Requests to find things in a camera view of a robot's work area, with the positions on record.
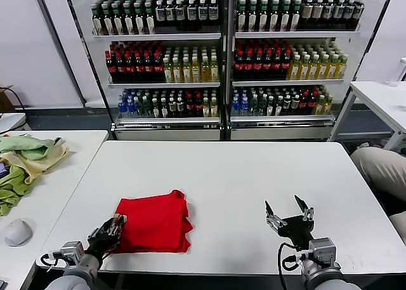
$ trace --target shelf tier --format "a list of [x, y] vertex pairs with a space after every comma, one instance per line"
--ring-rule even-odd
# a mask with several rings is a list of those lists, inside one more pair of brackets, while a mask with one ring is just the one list
[[354, 37], [358, 31], [292, 31], [292, 32], [236, 32], [235, 38], [328, 38]]
[[111, 35], [93, 36], [103, 41], [203, 41], [220, 39], [221, 33], [174, 33], [174, 34], [144, 34], [144, 35]]
[[166, 89], [166, 88], [216, 88], [219, 82], [138, 82], [128, 84], [108, 84], [111, 89]]
[[291, 86], [291, 85], [336, 85], [342, 84], [343, 79], [306, 79], [297, 81], [235, 81], [233, 87], [254, 86]]

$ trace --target white table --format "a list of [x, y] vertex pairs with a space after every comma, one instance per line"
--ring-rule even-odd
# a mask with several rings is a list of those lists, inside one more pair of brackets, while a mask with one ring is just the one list
[[355, 99], [359, 98], [394, 131], [384, 148], [393, 149], [399, 145], [406, 135], [406, 82], [391, 87], [381, 82], [355, 81], [350, 89], [327, 141], [335, 141]]
[[114, 214], [121, 198], [173, 189], [187, 196], [194, 226], [189, 251], [115, 254], [101, 270], [277, 274], [278, 247], [289, 240], [266, 224], [264, 200], [285, 218], [301, 213], [297, 194], [314, 206], [312, 234], [333, 240], [344, 274], [406, 272], [406, 247], [338, 143], [105, 142], [43, 253], [67, 241], [88, 247], [87, 236]]
[[[0, 279], [8, 283], [7, 290], [28, 286], [34, 272], [36, 256], [100, 145], [108, 136], [105, 130], [12, 131], [8, 134], [23, 133], [30, 133], [39, 139], [61, 137], [66, 140], [70, 153], [41, 175], [33, 184], [32, 192], [22, 197], [7, 216], [0, 217]], [[9, 247], [3, 240], [4, 229], [17, 218], [25, 220], [34, 234], [26, 245]]]

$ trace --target cable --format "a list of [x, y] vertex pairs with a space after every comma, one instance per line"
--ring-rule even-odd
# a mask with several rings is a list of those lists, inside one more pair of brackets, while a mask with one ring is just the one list
[[281, 266], [280, 266], [280, 263], [281, 263], [280, 258], [281, 258], [282, 249], [284, 248], [284, 246], [287, 246], [287, 247], [289, 247], [289, 248], [291, 248], [291, 249], [296, 249], [296, 246], [292, 246], [291, 244], [288, 244], [288, 243], [286, 243], [286, 242], [283, 242], [283, 243], [280, 245], [279, 250], [278, 250], [278, 272], [279, 272], [279, 279], [280, 279], [280, 283], [282, 284], [282, 288], [283, 288], [284, 290], [287, 290], [286, 284], [285, 284], [285, 279], [284, 279], [284, 276], [282, 275], [282, 268], [281, 268]]
[[[8, 87], [0, 87], [0, 89], [11, 91], [15, 95], [15, 97], [17, 98], [18, 102], [20, 103], [20, 106], [21, 106], [22, 110], [24, 111], [24, 113], [27, 114], [25, 112], [25, 107], [24, 107], [23, 103], [21, 102], [20, 98], [15, 93], [15, 91], [10, 89], [11, 87], [13, 87], [13, 85], [10, 85]], [[6, 131], [2, 131], [2, 132], [0, 132], [0, 135], [2, 135], [3, 133], [7, 133], [9, 131], [12, 131], [12, 130], [16, 130], [16, 129], [20, 128], [20, 127], [23, 127], [24, 125], [26, 125], [26, 123], [27, 123], [27, 118], [24, 120], [24, 123], [22, 125], [18, 125], [18, 126], [14, 127], [14, 128], [10, 128], [9, 130], [6, 130]]]

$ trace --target green towel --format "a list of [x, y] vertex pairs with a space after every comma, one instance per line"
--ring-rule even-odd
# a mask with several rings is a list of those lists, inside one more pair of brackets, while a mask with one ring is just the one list
[[54, 144], [54, 140], [38, 140], [31, 136], [2, 136], [0, 153], [14, 150], [29, 160], [38, 160], [46, 157]]

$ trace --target black cable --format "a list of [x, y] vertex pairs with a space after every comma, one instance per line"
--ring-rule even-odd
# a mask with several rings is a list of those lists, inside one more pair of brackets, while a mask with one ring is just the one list
[[289, 247], [289, 248], [291, 248], [291, 249], [296, 249], [296, 246], [292, 246], [291, 244], [288, 244], [288, 243], [286, 243], [286, 242], [283, 242], [283, 243], [280, 245], [279, 250], [278, 250], [278, 272], [279, 272], [279, 279], [280, 279], [280, 283], [282, 284], [282, 288], [283, 288], [284, 290], [287, 290], [286, 284], [285, 284], [285, 279], [284, 279], [284, 276], [282, 275], [282, 268], [281, 268], [281, 266], [280, 266], [280, 263], [281, 263], [280, 258], [281, 258], [282, 249], [284, 248], [284, 246], [287, 246], [287, 247]]

